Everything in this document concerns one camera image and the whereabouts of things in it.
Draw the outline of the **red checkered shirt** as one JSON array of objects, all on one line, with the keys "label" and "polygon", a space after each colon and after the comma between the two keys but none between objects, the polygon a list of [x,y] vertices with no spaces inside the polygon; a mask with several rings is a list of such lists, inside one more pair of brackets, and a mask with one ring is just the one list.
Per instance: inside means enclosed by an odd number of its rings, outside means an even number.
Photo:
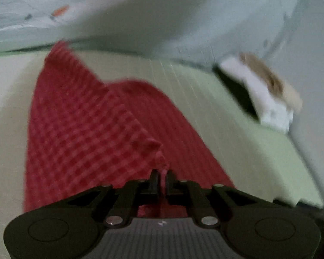
[{"label": "red checkered shirt", "polygon": [[181,111],[145,81],[103,82],[60,41],[31,102],[24,210],[168,170],[203,188],[232,181]]}]

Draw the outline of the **white folded garment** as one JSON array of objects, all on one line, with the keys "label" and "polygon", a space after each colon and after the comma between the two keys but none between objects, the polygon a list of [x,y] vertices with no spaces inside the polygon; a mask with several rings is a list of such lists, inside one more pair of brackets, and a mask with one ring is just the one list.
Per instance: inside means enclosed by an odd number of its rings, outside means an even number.
[{"label": "white folded garment", "polygon": [[293,122],[294,112],[285,102],[272,95],[263,82],[239,56],[229,57],[219,65],[220,71],[229,79],[240,84],[248,92],[257,119],[261,125],[288,133]]}]

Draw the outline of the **beige folded garment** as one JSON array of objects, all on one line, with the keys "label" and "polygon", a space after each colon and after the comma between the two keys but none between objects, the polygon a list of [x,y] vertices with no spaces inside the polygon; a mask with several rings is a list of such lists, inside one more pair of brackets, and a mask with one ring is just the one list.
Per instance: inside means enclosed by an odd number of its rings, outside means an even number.
[{"label": "beige folded garment", "polygon": [[248,66],[263,82],[267,84],[269,92],[281,99],[286,105],[297,112],[301,112],[303,100],[300,94],[287,81],[282,80],[267,66],[260,58],[253,53],[239,54],[240,61]]}]

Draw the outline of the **carrot print bed sheet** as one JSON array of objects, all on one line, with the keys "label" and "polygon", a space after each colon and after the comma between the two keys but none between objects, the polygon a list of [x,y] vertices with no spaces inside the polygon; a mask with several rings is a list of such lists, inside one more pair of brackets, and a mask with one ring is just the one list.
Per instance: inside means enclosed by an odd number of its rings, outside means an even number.
[{"label": "carrot print bed sheet", "polygon": [[211,66],[228,55],[272,54],[309,0],[0,0],[0,52],[66,40]]}]

